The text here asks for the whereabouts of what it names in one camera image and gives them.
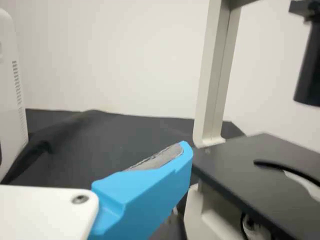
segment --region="table surface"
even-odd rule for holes
[[[90,189],[93,181],[174,143],[187,141],[194,147],[192,119],[35,109],[27,109],[26,118],[30,142],[48,140],[52,153],[42,154],[13,185]],[[230,139],[243,133],[233,123],[224,122],[221,135]],[[171,215],[150,239],[185,240],[182,217]]]
[[[320,203],[283,171],[254,165],[256,159],[320,180],[319,153],[269,134],[195,149],[192,171],[280,239],[318,240]]]

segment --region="white base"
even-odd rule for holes
[[[217,136],[217,137],[211,138],[210,140],[204,139],[202,147],[210,147],[217,144],[224,144],[225,142],[226,140],[222,136]]]
[[[85,240],[99,200],[85,189],[0,185],[0,238],[6,240]],[[88,200],[74,204],[76,196]]]
[[[188,191],[184,225],[188,240],[243,240],[241,211],[204,183]]]

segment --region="black platform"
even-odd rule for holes
[[[282,170],[256,166],[254,160],[320,181],[319,153],[268,134],[194,149],[192,171],[279,239],[319,240],[320,202]]]

